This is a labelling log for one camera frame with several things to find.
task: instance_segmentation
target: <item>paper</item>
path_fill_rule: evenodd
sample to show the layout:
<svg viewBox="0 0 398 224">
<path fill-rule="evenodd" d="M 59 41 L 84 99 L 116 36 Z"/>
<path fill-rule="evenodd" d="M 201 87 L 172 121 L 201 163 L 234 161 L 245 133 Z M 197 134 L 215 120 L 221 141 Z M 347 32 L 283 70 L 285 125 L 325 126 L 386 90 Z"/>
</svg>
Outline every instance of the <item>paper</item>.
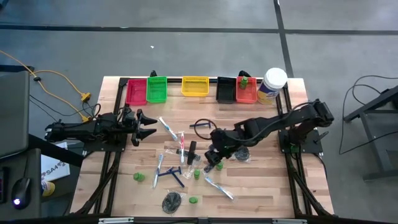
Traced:
<svg viewBox="0 0 398 224">
<path fill-rule="evenodd" d="M 58 147 L 68 150 L 68 144 L 62 142 Z M 69 164 L 60 160 L 42 155 L 42 180 L 51 181 L 70 175 Z"/>
</svg>

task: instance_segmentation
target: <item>plastic basket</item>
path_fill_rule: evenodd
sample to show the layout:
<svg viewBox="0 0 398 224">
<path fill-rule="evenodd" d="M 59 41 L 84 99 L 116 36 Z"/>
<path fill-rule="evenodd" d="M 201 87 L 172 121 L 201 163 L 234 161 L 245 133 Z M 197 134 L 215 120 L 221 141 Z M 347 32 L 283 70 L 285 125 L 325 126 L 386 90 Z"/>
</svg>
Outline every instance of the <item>plastic basket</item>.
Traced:
<svg viewBox="0 0 398 224">
<path fill-rule="evenodd" d="M 236 78 L 218 77 L 216 100 L 219 103 L 233 103 L 236 101 Z"/>
<path fill-rule="evenodd" d="M 147 104 L 147 80 L 132 79 L 127 82 L 126 103 L 129 105 Z"/>
<path fill-rule="evenodd" d="M 207 96 L 209 77 L 182 77 L 181 93 L 184 96 Z"/>
<path fill-rule="evenodd" d="M 248 78 L 248 84 L 244 90 L 239 87 L 242 78 L 236 78 L 236 101 L 238 103 L 255 103 L 257 101 L 256 78 Z"/>
<path fill-rule="evenodd" d="M 167 99 L 167 77 L 149 77 L 147 79 L 147 101 L 164 103 Z"/>
</svg>

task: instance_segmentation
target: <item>small green object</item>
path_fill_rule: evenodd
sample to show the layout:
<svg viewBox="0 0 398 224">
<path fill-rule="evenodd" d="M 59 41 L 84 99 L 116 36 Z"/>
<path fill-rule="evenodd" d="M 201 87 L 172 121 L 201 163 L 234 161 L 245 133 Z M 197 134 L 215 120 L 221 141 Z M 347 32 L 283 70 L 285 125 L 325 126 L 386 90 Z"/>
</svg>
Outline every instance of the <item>small green object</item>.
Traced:
<svg viewBox="0 0 398 224">
<path fill-rule="evenodd" d="M 217 170 L 221 170 L 224 167 L 224 163 L 220 162 L 219 164 L 216 165 Z"/>
<path fill-rule="evenodd" d="M 198 198 L 197 197 L 190 197 L 189 198 L 189 203 L 198 203 Z"/>
<path fill-rule="evenodd" d="M 147 101 L 164 103 L 167 100 L 167 77 L 149 77 L 147 79 Z"/>
<path fill-rule="evenodd" d="M 193 176 L 194 176 L 195 180 L 199 180 L 200 170 L 196 169 L 196 170 L 193 172 Z"/>
<path fill-rule="evenodd" d="M 247 77 L 243 77 L 242 79 L 241 79 L 241 84 L 240 84 L 240 88 L 242 89 L 242 90 L 244 90 L 244 89 L 246 89 L 246 86 L 248 85 L 248 78 Z"/>
<path fill-rule="evenodd" d="M 138 182 L 142 182 L 145 180 L 145 176 L 144 176 L 144 174 L 141 174 L 141 173 L 135 173 L 134 180 L 136 180 Z"/>
</svg>

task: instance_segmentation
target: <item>yellow basket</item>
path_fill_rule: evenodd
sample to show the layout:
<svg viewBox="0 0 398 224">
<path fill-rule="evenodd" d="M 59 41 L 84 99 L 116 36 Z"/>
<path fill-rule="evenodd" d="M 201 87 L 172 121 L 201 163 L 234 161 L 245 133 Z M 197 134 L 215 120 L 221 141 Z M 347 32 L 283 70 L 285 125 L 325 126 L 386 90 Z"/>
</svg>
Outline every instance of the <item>yellow basket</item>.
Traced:
<svg viewBox="0 0 398 224">
<path fill-rule="evenodd" d="M 207 96 L 209 77 L 182 77 L 181 93 L 184 96 Z"/>
</svg>

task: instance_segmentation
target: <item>jar lid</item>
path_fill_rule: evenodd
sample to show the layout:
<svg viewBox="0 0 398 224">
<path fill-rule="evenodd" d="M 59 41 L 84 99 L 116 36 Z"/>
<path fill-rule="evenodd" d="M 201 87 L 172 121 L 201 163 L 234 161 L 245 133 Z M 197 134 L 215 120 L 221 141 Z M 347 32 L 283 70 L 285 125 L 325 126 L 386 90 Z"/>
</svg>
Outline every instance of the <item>jar lid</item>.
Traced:
<svg viewBox="0 0 398 224">
<path fill-rule="evenodd" d="M 273 89 L 281 89 L 287 82 L 287 75 L 283 69 L 270 68 L 264 75 L 264 81 Z"/>
</svg>

